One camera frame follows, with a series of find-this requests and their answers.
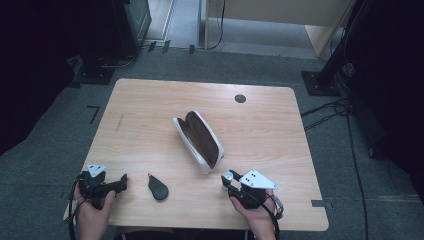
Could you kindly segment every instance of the human hand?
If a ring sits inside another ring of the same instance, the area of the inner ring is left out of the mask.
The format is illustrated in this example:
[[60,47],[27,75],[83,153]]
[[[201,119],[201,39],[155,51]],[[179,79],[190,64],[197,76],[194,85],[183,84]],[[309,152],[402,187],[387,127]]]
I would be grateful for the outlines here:
[[74,199],[81,204],[77,212],[77,225],[81,240],[100,240],[106,232],[110,209],[115,201],[115,191],[110,191],[104,202],[102,210],[98,210],[81,196],[79,183],[74,191]]
[[[267,189],[266,193],[270,196],[274,194],[272,189]],[[257,209],[245,209],[237,198],[230,197],[230,201],[236,211],[246,219],[250,230],[252,230],[257,238],[260,240],[275,240],[274,224],[269,213],[262,206],[259,206]],[[264,205],[274,213],[275,203],[270,197],[266,199]]]

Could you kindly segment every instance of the wire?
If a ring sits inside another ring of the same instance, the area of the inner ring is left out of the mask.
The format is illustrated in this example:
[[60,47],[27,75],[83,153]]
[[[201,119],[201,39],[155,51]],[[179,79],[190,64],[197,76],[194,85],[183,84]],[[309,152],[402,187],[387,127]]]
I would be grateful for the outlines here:
[[131,60],[129,62],[127,62],[124,65],[117,65],[117,66],[101,65],[101,67],[102,68],[123,68],[123,67],[126,67],[126,66],[130,65],[134,61],[134,59],[135,59],[135,55],[131,58]]
[[361,181],[361,176],[359,175],[359,170],[358,170],[358,163],[356,161],[356,154],[355,154],[355,148],[354,148],[354,144],[353,144],[353,137],[352,137],[352,129],[350,127],[350,115],[349,112],[346,114],[346,119],[347,119],[347,127],[349,130],[349,139],[350,139],[350,148],[352,150],[352,157],[353,157],[353,163],[355,165],[355,172],[356,172],[356,178],[358,179],[358,184],[359,184],[359,189],[361,191],[361,200],[362,200],[362,207],[364,209],[364,224],[365,224],[365,239],[368,240],[368,214],[367,214],[367,204],[365,202],[365,194],[364,194],[364,189],[362,187],[362,181]]
[[[271,195],[269,195],[268,193],[266,193],[266,195],[267,195],[269,198],[273,199],[273,198],[272,198],[272,196],[271,196]],[[277,208],[277,207],[278,207],[277,203],[276,203],[275,201],[273,201],[273,202],[274,202],[274,206]]]
[[75,210],[73,211],[73,213],[71,214],[71,216],[70,216],[70,219],[69,220],[71,220],[72,222],[73,222],[73,219],[74,219],[74,217],[76,216],[76,214],[77,214],[77,211],[78,211],[78,209],[79,209],[79,207],[83,204],[83,203],[85,203],[85,202],[87,202],[87,199],[86,198],[84,198],[83,199],[83,201],[80,203],[80,204],[78,204],[77,205],[77,207],[75,208]]
[[344,47],[343,47],[343,55],[344,55],[344,59],[345,59],[345,63],[346,63],[346,64],[347,64],[347,63],[349,63],[349,61],[348,61],[348,59],[347,59],[347,54],[346,54],[346,48],[347,48],[347,42],[348,42],[348,40],[349,40],[349,34],[350,34],[351,30],[352,30],[352,26],[354,26],[354,23],[356,22],[356,20],[357,20],[357,18],[358,18],[358,16],[359,16],[359,14],[361,13],[362,8],[363,8],[363,7],[364,7],[364,5],[365,5],[365,2],[366,2],[366,0],[364,0],[364,1],[362,2],[362,5],[361,5],[361,7],[359,8],[358,13],[356,14],[355,18],[354,18],[354,19],[353,19],[353,21],[352,21],[352,24],[350,25],[350,29],[349,29],[349,31],[347,31],[347,33],[346,33],[346,40],[345,40],[345,42],[344,42]]
[[215,46],[213,46],[213,47],[211,47],[211,48],[208,48],[208,50],[214,50],[216,47],[218,47],[218,45],[219,45],[219,44],[221,43],[221,41],[222,41],[222,37],[223,37],[223,35],[224,35],[224,14],[225,14],[225,3],[226,3],[226,1],[224,0],[224,5],[222,6],[221,26],[219,26],[219,24],[218,24],[218,28],[219,28],[219,30],[221,31],[221,37],[219,38],[218,43],[217,43]]
[[350,112],[352,111],[352,106],[349,103],[348,99],[339,99],[337,101],[335,101],[334,103],[327,103],[322,105],[321,107],[309,110],[305,113],[302,113],[301,116],[306,116],[309,115],[311,113],[314,113],[318,110],[324,109],[324,108],[328,108],[328,107],[333,107],[333,109],[335,110],[336,113],[327,116],[321,120],[319,120],[318,122],[305,127],[305,131],[311,129],[312,127],[315,127],[319,124],[321,124],[322,122],[330,119],[333,116],[336,115],[346,115],[346,119],[347,119],[347,127],[348,127],[348,132],[349,132],[349,140],[350,140],[350,148],[352,151],[352,158],[353,158],[353,163],[355,166],[355,173],[356,173],[356,178],[358,180],[358,184],[359,184],[359,190],[361,192],[361,201],[362,201],[362,207],[363,207],[363,211],[364,211],[364,234],[365,234],[365,239],[368,240],[368,211],[367,211],[367,205],[365,202],[365,194],[364,194],[364,189],[362,186],[362,181],[361,181],[361,176],[359,175],[359,169],[358,169],[358,163],[357,163],[357,159],[356,159],[356,154],[355,154],[355,147],[354,147],[354,143],[353,143],[353,137],[352,137],[352,128],[351,128],[351,124],[350,124]]
[[277,220],[277,217],[274,216],[274,213],[271,212],[271,210],[269,210],[268,207],[265,206],[265,204],[263,202],[259,201],[252,194],[244,191],[243,189],[241,189],[240,191],[242,191],[244,194],[246,194],[247,196],[249,196],[250,198],[252,198],[253,200],[255,200],[257,203],[259,203],[265,209],[265,211],[268,212],[268,214],[269,214],[269,216],[270,216],[270,218],[271,218],[271,220],[272,220],[272,222],[274,224],[274,227],[275,227],[275,239],[279,239],[279,236],[280,236],[280,226],[278,225],[278,220]]
[[[341,36],[340,36],[340,42],[342,41],[342,39],[343,39],[343,37],[344,37],[344,34],[345,34],[345,32],[346,32],[346,28],[343,28],[343,31],[342,31],[342,34],[341,34]],[[333,55],[333,40],[331,40],[331,42],[330,42],[330,56],[332,56]]]
[[[154,49],[156,49],[156,48],[163,48],[163,46],[155,46],[154,47]],[[185,48],[185,47],[169,47],[168,49],[173,49],[173,50],[190,50],[190,48]],[[211,49],[209,49],[209,48],[207,48],[207,49],[205,49],[205,48],[203,48],[203,47],[200,47],[200,48],[195,48],[196,50],[198,50],[198,51],[204,51],[204,52],[206,52],[206,51],[210,51]]]
[[315,123],[313,123],[313,124],[311,124],[307,127],[304,127],[304,130],[305,131],[310,130],[310,129],[320,125],[321,123],[330,120],[334,116],[346,115],[348,113],[348,111],[352,108],[352,106],[349,103],[349,100],[342,98],[342,99],[339,99],[339,100],[337,100],[333,103],[326,103],[326,104],[322,105],[321,107],[306,111],[306,112],[300,114],[300,116],[305,117],[305,116],[307,116],[311,113],[314,113],[314,112],[319,111],[319,110],[324,109],[324,108],[330,108],[330,107],[332,107],[334,109],[335,113],[333,113],[329,116],[323,117],[320,120],[316,121]]
[[75,188],[77,186],[79,180],[79,176],[77,178],[75,178],[74,183],[72,184],[72,190],[71,193],[69,194],[69,204],[68,204],[68,217],[65,219],[65,223],[66,221],[68,221],[68,229],[69,229],[69,236],[71,237],[71,240],[75,240],[75,230],[74,230],[74,216],[75,214],[72,212],[72,205],[73,205],[73,200],[74,200],[74,192],[75,192]]

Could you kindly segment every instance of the cable on floor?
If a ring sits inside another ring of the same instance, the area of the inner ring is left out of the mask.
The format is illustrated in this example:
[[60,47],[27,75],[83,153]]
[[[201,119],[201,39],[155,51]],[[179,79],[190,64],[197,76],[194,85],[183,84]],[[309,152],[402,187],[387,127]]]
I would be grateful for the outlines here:
[[351,106],[351,104],[350,104],[350,102],[349,102],[348,99],[342,98],[342,99],[339,99],[339,100],[337,100],[335,102],[326,103],[326,104],[322,105],[321,107],[318,107],[318,108],[315,108],[315,109],[306,111],[306,112],[300,114],[300,116],[301,117],[305,117],[305,116],[307,116],[307,115],[309,115],[311,113],[314,113],[316,111],[319,111],[319,110],[325,109],[325,108],[333,108],[335,113],[333,113],[333,114],[331,114],[329,116],[326,116],[326,117],[324,117],[324,118],[316,121],[315,123],[313,123],[313,124],[311,124],[309,126],[304,127],[305,131],[308,131],[308,130],[310,130],[310,129],[312,129],[312,128],[318,126],[318,125],[320,125],[321,123],[330,120],[334,116],[337,116],[337,115],[346,115],[348,113],[348,111],[352,108],[352,106]]
[[135,59],[135,56],[133,56],[129,62],[127,62],[123,65],[116,65],[116,66],[101,65],[100,67],[102,67],[102,68],[123,68],[123,67],[127,67],[128,65],[130,65],[134,61],[134,59]]
[[214,50],[216,47],[218,47],[218,45],[219,45],[219,44],[221,43],[221,41],[222,41],[222,37],[223,37],[223,35],[224,35],[225,2],[226,2],[226,0],[224,0],[224,5],[222,6],[221,26],[218,24],[218,28],[219,28],[219,30],[220,30],[220,32],[221,32],[221,37],[219,38],[218,43],[217,43],[215,46],[213,46],[213,47],[211,47],[211,48],[208,48],[208,50]]
[[359,168],[358,168],[358,163],[357,163],[357,159],[356,159],[356,154],[355,154],[355,147],[354,147],[354,143],[353,143],[353,136],[352,136],[352,128],[351,128],[351,124],[350,124],[350,116],[351,116],[351,112],[352,112],[352,105],[350,104],[348,99],[339,99],[335,102],[332,103],[327,103],[324,104],[318,108],[306,111],[304,113],[301,114],[301,117],[307,116],[311,113],[317,112],[321,109],[325,109],[325,108],[333,108],[335,113],[332,115],[329,115],[327,117],[322,118],[321,120],[305,127],[305,131],[318,126],[319,124],[329,120],[330,118],[332,118],[333,116],[337,116],[337,115],[345,115],[346,119],[347,119],[347,127],[348,127],[348,132],[349,132],[349,141],[350,141],[350,148],[352,151],[352,158],[353,158],[353,163],[355,166],[355,173],[356,173],[356,178],[358,180],[358,185],[359,185],[359,190],[361,192],[361,201],[362,201],[362,208],[364,211],[364,235],[365,235],[365,239],[368,240],[368,211],[367,211],[367,205],[366,205],[366,201],[365,201],[365,194],[364,194],[364,189],[362,186],[362,180],[361,180],[361,176],[359,174]]

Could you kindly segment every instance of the table top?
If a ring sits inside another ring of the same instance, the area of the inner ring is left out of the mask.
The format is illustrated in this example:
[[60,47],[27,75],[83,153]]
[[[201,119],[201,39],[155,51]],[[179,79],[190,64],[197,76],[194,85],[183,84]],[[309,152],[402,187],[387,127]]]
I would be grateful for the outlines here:
[[[246,97],[244,103],[235,101],[238,94]],[[207,175],[172,122],[192,110],[200,112],[225,149]],[[86,164],[107,166],[107,183],[128,174],[128,189],[118,194],[111,225],[247,229],[222,188],[221,175],[256,169],[278,185],[274,194],[285,208],[282,230],[328,228],[325,208],[312,206],[322,196],[290,88],[120,79]],[[168,186],[164,201],[153,198],[148,173]]]

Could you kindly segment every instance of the gray tape mark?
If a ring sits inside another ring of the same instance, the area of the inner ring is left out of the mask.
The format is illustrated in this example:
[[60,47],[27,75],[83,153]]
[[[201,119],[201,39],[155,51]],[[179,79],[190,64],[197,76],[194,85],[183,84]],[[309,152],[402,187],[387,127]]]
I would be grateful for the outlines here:
[[163,49],[162,49],[162,54],[165,54],[168,52],[170,43],[171,43],[171,40],[168,40],[165,42],[165,45],[163,46]]
[[190,49],[188,50],[188,54],[193,54],[194,53],[194,45],[190,45]]
[[156,41],[150,43],[149,50],[147,52],[151,52],[155,50],[155,47],[156,47]]
[[325,207],[324,200],[311,200],[312,207]]

